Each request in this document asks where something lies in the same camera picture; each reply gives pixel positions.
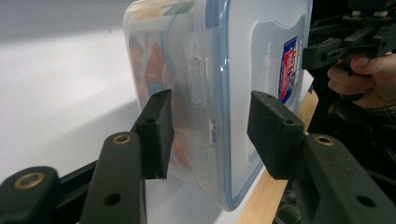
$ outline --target clear plastic lid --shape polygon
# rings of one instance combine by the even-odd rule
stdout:
[[[311,1],[141,0],[124,16],[143,108],[172,89],[169,171],[234,210],[262,168],[246,134],[251,91],[297,106]]]

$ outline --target plaid sleeve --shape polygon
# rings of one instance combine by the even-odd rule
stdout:
[[[396,164],[396,106],[366,109],[366,113],[380,129],[379,133],[373,129],[373,146]]]

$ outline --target finger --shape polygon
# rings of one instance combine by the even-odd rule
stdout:
[[[353,103],[362,108],[376,109],[384,107],[387,101],[384,101],[384,99],[379,97],[377,94],[374,94],[373,90],[368,90],[366,93],[363,94],[363,97],[361,97],[359,101],[355,101]]]
[[[335,82],[334,80],[330,80],[328,83],[328,86],[331,90],[333,90],[339,94],[342,94],[342,95],[355,95],[355,94],[366,92],[366,89],[350,88],[350,87],[344,86],[341,83]]]
[[[375,82],[367,76],[354,75],[350,77],[346,70],[338,66],[329,69],[328,77],[336,83],[353,89],[370,89],[375,84]]]
[[[396,71],[396,55],[386,54],[377,59],[369,59],[361,54],[351,60],[350,66],[354,72],[361,75],[392,73]]]

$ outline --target brass insert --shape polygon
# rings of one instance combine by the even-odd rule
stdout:
[[[117,145],[122,145],[131,141],[131,136],[127,134],[121,134],[113,138],[113,143]]]
[[[334,145],[334,141],[328,137],[325,137],[325,136],[317,136],[315,138],[315,141],[317,141],[318,143],[320,143],[324,146],[327,146],[327,147]]]
[[[23,175],[14,184],[15,189],[31,189],[43,181],[45,175],[40,172],[33,172]]]

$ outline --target colorful label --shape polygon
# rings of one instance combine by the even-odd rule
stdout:
[[[285,104],[291,96],[296,77],[297,37],[283,46],[282,63],[279,76],[279,101]]]
[[[161,36],[161,32],[141,32],[129,38],[134,83],[141,108],[151,95],[165,90],[173,82],[163,55]]]

